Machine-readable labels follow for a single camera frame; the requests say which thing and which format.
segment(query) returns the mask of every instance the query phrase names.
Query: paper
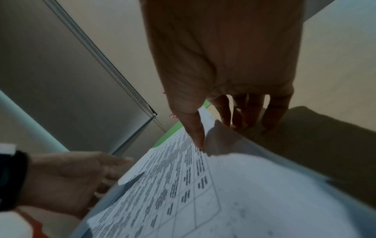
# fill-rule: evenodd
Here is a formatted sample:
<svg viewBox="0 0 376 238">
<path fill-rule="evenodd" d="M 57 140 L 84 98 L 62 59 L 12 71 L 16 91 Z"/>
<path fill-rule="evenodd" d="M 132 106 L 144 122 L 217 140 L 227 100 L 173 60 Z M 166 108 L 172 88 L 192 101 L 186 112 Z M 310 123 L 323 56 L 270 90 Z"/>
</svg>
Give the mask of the paper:
<svg viewBox="0 0 376 238">
<path fill-rule="evenodd" d="M 200 115 L 205 153 L 180 129 L 143 156 L 107 208 L 84 221 L 87 231 L 72 237 L 375 237 L 373 210 L 205 109 Z"/>
</svg>

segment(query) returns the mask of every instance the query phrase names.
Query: hand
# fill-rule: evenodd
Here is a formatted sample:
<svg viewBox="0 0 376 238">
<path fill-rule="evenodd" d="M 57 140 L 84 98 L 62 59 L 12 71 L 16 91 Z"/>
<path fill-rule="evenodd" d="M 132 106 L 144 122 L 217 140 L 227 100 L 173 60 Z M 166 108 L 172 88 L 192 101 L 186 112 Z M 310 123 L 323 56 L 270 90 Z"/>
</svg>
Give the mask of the hand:
<svg viewBox="0 0 376 238">
<path fill-rule="evenodd" d="M 303 0 L 142 0 L 149 45 L 171 111 L 198 147 L 205 99 L 229 126 L 272 128 L 288 109 L 302 31 Z"/>
<path fill-rule="evenodd" d="M 118 180 L 115 167 L 132 164 L 99 152 L 68 152 L 31 156 L 18 205 L 84 217 L 110 188 L 103 179 Z"/>
</svg>

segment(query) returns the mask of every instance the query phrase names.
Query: green object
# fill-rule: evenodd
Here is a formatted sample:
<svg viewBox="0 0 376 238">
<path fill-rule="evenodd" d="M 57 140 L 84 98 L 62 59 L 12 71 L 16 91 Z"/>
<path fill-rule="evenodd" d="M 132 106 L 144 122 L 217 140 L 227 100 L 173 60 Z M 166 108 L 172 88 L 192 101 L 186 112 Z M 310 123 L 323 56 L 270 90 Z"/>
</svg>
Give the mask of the green object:
<svg viewBox="0 0 376 238">
<path fill-rule="evenodd" d="M 205 101 L 204 102 L 204 107 L 205 108 L 208 108 L 210 106 L 210 103 L 208 101 Z M 167 140 L 170 136 L 172 136 L 175 132 L 177 132 L 177 130 L 179 130 L 180 128 L 182 128 L 183 125 L 181 122 L 178 122 L 176 123 L 175 125 L 173 125 L 173 127 L 171 127 L 158 141 L 157 143 L 153 146 L 153 148 L 155 147 L 158 147 L 160 146 L 163 142 L 165 142 L 165 140 Z"/>
</svg>

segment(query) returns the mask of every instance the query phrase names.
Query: black watch strap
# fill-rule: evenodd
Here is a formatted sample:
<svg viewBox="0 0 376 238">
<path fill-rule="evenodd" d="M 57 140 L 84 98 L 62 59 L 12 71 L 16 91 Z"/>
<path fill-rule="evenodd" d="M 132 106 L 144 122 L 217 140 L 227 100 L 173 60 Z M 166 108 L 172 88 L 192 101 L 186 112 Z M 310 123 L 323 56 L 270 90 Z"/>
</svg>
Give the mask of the black watch strap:
<svg viewBox="0 0 376 238">
<path fill-rule="evenodd" d="M 25 181 L 28 163 L 28 155 L 21 151 L 0 154 L 0 211 L 15 207 Z"/>
</svg>

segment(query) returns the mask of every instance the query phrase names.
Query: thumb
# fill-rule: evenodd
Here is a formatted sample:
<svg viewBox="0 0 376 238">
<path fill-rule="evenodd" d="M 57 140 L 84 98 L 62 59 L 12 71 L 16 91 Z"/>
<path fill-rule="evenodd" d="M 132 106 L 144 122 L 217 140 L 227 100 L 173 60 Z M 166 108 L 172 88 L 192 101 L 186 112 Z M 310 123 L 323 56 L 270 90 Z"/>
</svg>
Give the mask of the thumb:
<svg viewBox="0 0 376 238">
<path fill-rule="evenodd" d="M 173 111 L 173 113 L 178 117 L 180 122 L 183 124 L 185 131 L 192 138 L 193 143 L 199 149 L 204 148 L 205 131 L 201 123 L 201 117 L 198 111 L 194 113 L 183 113 L 178 111 Z"/>
</svg>

